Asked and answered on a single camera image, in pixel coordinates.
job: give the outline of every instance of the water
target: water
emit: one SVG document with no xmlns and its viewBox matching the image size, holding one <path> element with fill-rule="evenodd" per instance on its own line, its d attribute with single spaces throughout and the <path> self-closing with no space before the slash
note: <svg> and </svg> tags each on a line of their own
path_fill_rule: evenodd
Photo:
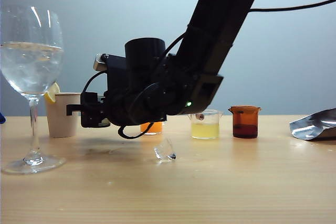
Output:
<svg viewBox="0 0 336 224">
<path fill-rule="evenodd" d="M 1 71 L 23 96 L 44 94 L 59 75 L 63 50 L 30 42 L 1 45 Z"/>
</svg>

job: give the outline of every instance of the table surface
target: table surface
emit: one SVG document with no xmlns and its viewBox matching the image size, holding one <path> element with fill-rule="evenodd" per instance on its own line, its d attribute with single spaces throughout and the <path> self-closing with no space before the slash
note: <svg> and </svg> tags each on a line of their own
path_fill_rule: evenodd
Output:
<svg viewBox="0 0 336 224">
<path fill-rule="evenodd" d="M 190 137 L 187 116 L 171 116 L 163 133 L 124 140 L 117 127 L 49 138 L 39 118 L 41 149 L 67 159 L 48 172 L 1 174 L 1 222 L 9 223 L 336 223 L 336 138 L 291 136 L 299 115 L 259 116 L 255 139 L 232 137 L 232 117 L 220 138 Z M 127 127 L 136 135 L 138 126 Z M 2 165 L 29 149 L 30 121 L 1 125 Z M 176 160 L 153 151 L 169 138 Z"/>
</svg>

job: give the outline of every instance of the white wall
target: white wall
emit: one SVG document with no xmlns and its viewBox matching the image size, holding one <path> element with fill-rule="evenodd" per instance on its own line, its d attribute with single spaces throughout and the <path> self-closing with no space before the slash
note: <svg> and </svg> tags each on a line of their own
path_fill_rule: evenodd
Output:
<svg viewBox="0 0 336 224">
<path fill-rule="evenodd" d="M 98 52 L 124 56 L 133 38 L 158 37 L 168 46 L 186 29 L 197 0 L 1 0 L 59 14 L 65 42 L 62 91 L 80 92 L 96 73 Z M 323 0 L 255 0 L 253 7 L 283 7 Z M 286 13 L 250 13 L 220 74 L 225 79 L 211 108 L 254 104 L 263 114 L 309 114 L 336 104 L 336 3 Z M 99 77 L 91 91 L 106 90 Z M 2 78 L 1 112 L 28 115 L 28 105 Z M 45 114 L 43 102 L 39 114 Z"/>
</svg>

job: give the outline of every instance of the black cable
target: black cable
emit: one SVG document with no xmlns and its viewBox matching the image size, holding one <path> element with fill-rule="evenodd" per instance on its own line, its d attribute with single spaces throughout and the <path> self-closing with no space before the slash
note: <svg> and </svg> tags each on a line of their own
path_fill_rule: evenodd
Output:
<svg viewBox="0 0 336 224">
<path fill-rule="evenodd" d="M 103 73 L 107 73 L 107 71 L 101 71 L 101 72 L 96 73 L 94 76 L 92 76 L 92 77 L 88 80 L 88 82 L 85 84 L 82 93 L 86 92 L 88 86 L 90 85 L 91 81 L 93 81 L 93 79 L 94 79 L 95 77 L 97 77 L 97 76 L 99 76 L 99 75 L 101 75 L 101 74 L 103 74 Z"/>
<path fill-rule="evenodd" d="M 327 0 L 315 4 L 310 4 L 310 5 L 301 5 L 301 6 L 293 6 L 293 7 L 283 7 L 283 8 L 252 8 L 248 12 L 284 12 L 288 10 L 300 10 L 300 9 L 307 9 L 307 8 L 313 8 L 317 6 L 322 6 L 326 4 L 330 4 L 336 2 L 336 0 Z"/>
<path fill-rule="evenodd" d="M 167 48 L 166 50 L 163 51 L 163 53 L 161 54 L 161 57 L 164 57 L 166 54 L 168 54 L 168 52 L 181 40 L 183 39 L 184 35 L 186 32 L 182 33 L 180 36 L 178 36 Z"/>
<path fill-rule="evenodd" d="M 182 33 L 180 36 L 178 36 L 164 51 L 163 53 L 161 54 L 160 56 L 160 59 L 162 59 L 166 54 L 168 54 L 168 52 L 181 40 L 183 39 L 184 35 L 185 35 L 186 32 Z M 137 99 L 148 89 L 156 86 L 157 83 L 153 83 L 151 85 L 149 85 L 148 87 L 146 87 L 140 94 L 138 94 L 138 96 L 133 100 L 133 102 L 131 103 L 131 106 L 130 106 L 130 111 L 132 111 L 133 109 L 133 106 L 135 105 Z M 121 126 L 119 129 L 118 129 L 118 134 L 126 139 L 134 139 L 134 138 L 137 138 L 139 136 L 142 136 L 143 134 L 147 133 L 147 131 L 149 131 L 149 129 L 152 127 L 154 123 L 150 123 L 147 127 L 147 129 L 142 132 L 141 134 L 137 135 L 137 136 L 127 136 L 124 134 L 123 130 L 125 129 L 126 125 L 124 126 Z"/>
<path fill-rule="evenodd" d="M 124 134 L 124 128 L 126 127 L 126 125 L 124 126 L 121 126 L 119 129 L 118 129 L 118 134 L 120 136 L 122 136 L 123 138 L 126 138 L 126 139 L 135 139 L 139 136 L 142 136 L 143 134 L 147 133 L 149 131 L 149 129 L 153 126 L 154 123 L 150 123 L 148 126 L 147 126 L 147 129 L 144 131 L 144 132 L 141 132 L 141 134 L 137 135 L 137 136 L 127 136 Z"/>
</svg>

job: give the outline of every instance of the measuring cup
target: measuring cup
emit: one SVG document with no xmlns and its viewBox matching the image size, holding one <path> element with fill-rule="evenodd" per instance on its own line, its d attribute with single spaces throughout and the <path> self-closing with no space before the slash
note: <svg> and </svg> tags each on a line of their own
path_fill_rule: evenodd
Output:
<svg viewBox="0 0 336 224">
<path fill-rule="evenodd" d="M 217 110 L 205 110 L 189 114 L 191 136 L 197 139 L 214 139 L 219 137 L 219 119 L 223 113 Z"/>
<path fill-rule="evenodd" d="M 231 106 L 233 114 L 233 136 L 239 138 L 256 138 L 258 136 L 258 113 L 260 107 L 250 105 Z"/>
</svg>

